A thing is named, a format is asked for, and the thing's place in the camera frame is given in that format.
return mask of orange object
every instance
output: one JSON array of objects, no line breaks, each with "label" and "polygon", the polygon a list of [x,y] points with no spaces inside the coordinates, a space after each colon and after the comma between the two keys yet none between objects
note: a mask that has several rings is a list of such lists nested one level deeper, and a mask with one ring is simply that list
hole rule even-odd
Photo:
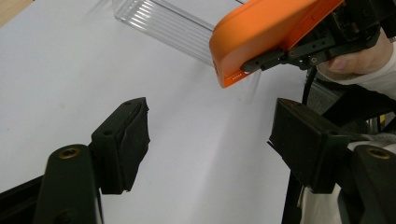
[{"label": "orange object", "polygon": [[244,62],[266,51],[288,51],[343,0],[250,0],[215,27],[209,47],[219,84],[248,76]]}]

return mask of transparent container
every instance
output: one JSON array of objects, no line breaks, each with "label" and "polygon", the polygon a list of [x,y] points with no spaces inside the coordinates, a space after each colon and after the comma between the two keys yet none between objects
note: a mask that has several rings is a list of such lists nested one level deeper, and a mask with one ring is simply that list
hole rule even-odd
[{"label": "transparent container", "polygon": [[117,20],[213,65],[208,43],[214,25],[163,0],[113,0],[113,7]]}]

